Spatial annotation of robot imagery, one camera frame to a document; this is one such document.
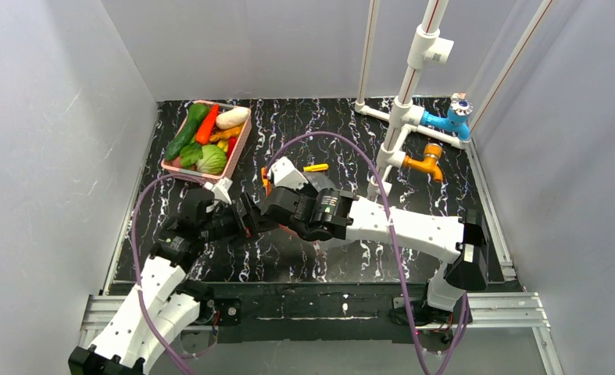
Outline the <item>pink plastic basket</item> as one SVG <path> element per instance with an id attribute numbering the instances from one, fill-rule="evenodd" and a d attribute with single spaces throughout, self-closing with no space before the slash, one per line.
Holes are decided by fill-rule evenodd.
<path id="1" fill-rule="evenodd" d="M 215 183 L 230 178 L 252 130 L 252 111 L 239 105 L 193 101 L 160 166 L 169 173 Z"/>

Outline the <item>white radish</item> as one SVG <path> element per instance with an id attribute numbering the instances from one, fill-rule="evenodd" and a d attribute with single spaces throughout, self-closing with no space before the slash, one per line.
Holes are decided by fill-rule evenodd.
<path id="1" fill-rule="evenodd" d="M 216 126 L 221 130 L 229 130 L 245 123 L 250 116 L 250 110 L 243 107 L 234 107 L 216 117 Z"/>

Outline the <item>clear zip top bag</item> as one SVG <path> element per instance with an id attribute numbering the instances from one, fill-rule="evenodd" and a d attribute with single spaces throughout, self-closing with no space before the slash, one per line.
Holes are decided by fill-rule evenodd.
<path id="1" fill-rule="evenodd" d="M 270 190 L 261 212 L 265 218 L 296 234 L 304 241 L 329 241 L 335 238 L 331 213 L 324 213 L 321 199 L 335 190 L 324 172 L 304 172 L 306 183 L 295 190 L 275 186 Z"/>

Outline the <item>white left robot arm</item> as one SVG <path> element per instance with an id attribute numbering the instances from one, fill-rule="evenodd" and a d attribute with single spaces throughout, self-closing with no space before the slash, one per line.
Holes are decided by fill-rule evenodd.
<path id="1" fill-rule="evenodd" d="M 211 287 L 188 280 L 193 264 L 211 242 L 236 245 L 278 228 L 262 216 L 249 194 L 231 201 L 212 188 L 189 191 L 182 210 L 167 220 L 138 282 L 104 330 L 68 359 L 72 374 L 147 374 L 172 341 L 200 316 Z"/>

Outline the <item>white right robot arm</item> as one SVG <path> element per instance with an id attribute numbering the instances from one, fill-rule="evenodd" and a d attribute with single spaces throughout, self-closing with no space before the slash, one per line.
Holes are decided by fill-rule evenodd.
<path id="1" fill-rule="evenodd" d="M 311 197 L 287 187 L 270 191 L 261 214 L 305 241 L 376 241 L 410 248 L 438 259 L 426 303 L 451 311 L 465 292 L 488 286 L 488 227 L 484 215 L 429 216 L 377 204 L 333 188 Z"/>

